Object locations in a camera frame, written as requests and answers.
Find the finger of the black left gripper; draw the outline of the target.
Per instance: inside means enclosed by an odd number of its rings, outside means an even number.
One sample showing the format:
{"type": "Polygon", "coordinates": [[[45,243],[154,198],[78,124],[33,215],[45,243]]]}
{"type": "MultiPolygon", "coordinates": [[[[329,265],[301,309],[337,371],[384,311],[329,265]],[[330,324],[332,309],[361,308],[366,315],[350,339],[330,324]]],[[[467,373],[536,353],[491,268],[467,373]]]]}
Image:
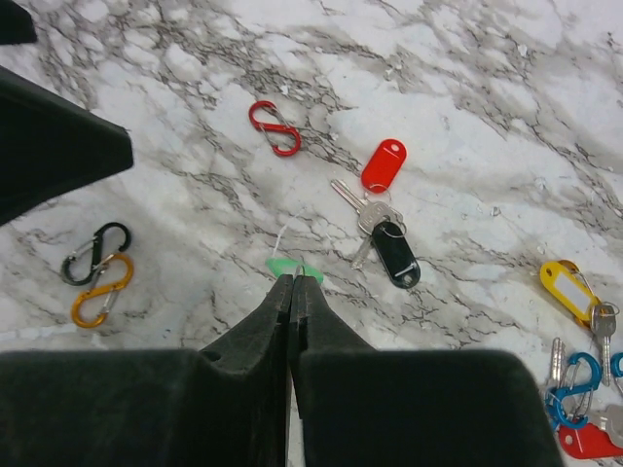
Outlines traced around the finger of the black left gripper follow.
{"type": "Polygon", "coordinates": [[[133,166],[128,132],[1,69],[1,223],[133,166]]]}
{"type": "Polygon", "coordinates": [[[32,16],[12,0],[0,0],[0,45],[12,46],[37,42],[32,16]]]}

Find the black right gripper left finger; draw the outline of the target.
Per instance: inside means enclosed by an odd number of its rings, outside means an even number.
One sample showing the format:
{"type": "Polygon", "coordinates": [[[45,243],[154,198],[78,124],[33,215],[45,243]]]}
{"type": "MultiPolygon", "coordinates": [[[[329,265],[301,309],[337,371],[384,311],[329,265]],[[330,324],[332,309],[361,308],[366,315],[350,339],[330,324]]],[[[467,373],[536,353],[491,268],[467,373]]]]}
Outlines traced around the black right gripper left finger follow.
{"type": "Polygon", "coordinates": [[[282,466],[293,279],[201,350],[1,356],[5,466],[282,466]]]}

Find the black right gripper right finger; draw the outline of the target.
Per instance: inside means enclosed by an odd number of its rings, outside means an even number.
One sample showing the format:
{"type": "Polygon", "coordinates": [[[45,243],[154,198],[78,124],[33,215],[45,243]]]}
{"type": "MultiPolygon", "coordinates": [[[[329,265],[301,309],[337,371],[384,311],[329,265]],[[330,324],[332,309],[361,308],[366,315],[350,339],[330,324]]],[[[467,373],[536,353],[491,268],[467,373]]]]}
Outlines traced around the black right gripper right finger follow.
{"type": "Polygon", "coordinates": [[[378,350],[296,278],[290,365],[309,466],[559,466],[522,361],[499,350],[378,350]]]}

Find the green key tag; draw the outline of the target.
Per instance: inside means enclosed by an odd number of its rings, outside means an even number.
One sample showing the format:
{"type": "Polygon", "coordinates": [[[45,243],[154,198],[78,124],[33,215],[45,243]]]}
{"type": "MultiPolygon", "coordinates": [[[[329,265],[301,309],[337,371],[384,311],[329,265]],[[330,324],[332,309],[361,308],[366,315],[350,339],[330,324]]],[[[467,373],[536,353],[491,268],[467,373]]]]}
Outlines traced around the green key tag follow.
{"type": "Polygon", "coordinates": [[[289,258],[271,257],[267,259],[265,262],[266,267],[271,271],[271,273],[275,277],[281,277],[283,275],[294,276],[295,268],[298,264],[304,264],[306,266],[307,276],[315,278],[319,284],[323,282],[324,275],[320,270],[310,265],[307,265],[301,261],[297,261],[297,260],[293,260],[289,258]]]}

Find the blue S carabiner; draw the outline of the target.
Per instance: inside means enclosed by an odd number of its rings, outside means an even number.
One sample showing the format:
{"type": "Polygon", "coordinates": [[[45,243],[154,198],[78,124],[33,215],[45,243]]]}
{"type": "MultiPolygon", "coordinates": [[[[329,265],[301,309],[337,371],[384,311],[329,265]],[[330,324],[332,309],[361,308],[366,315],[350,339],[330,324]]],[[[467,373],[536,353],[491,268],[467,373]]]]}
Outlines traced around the blue S carabiner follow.
{"type": "Polygon", "coordinates": [[[545,409],[550,418],[552,429],[561,427],[583,428],[588,423],[594,392],[602,381],[602,367],[595,357],[587,352],[576,352],[568,358],[561,383],[550,387],[544,396],[545,409]],[[577,381],[580,366],[585,363],[589,376],[585,382],[577,381]]]}
{"type": "Polygon", "coordinates": [[[614,385],[620,394],[623,394],[622,378],[623,378],[623,353],[617,352],[610,358],[610,372],[614,385]]]}

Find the red key tag white label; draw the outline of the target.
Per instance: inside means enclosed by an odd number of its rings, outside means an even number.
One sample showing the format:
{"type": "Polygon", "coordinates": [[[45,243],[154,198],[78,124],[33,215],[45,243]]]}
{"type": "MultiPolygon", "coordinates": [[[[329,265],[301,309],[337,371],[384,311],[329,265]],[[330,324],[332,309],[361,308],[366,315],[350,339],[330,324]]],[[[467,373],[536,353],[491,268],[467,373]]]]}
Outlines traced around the red key tag white label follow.
{"type": "Polygon", "coordinates": [[[622,448],[616,446],[608,434],[592,423],[580,429],[561,425],[558,439],[564,452],[576,459],[621,457],[622,448]]]}

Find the yellow key tag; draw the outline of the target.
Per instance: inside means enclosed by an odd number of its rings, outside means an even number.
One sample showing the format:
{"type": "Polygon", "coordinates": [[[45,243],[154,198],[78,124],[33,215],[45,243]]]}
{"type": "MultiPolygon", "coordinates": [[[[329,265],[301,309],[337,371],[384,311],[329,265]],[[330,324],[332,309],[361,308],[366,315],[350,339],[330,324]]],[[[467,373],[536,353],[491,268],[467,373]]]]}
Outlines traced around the yellow key tag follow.
{"type": "Polygon", "coordinates": [[[586,328],[591,326],[593,309],[601,301],[574,262],[557,260],[544,263],[539,270],[539,280],[578,324],[586,328]]]}

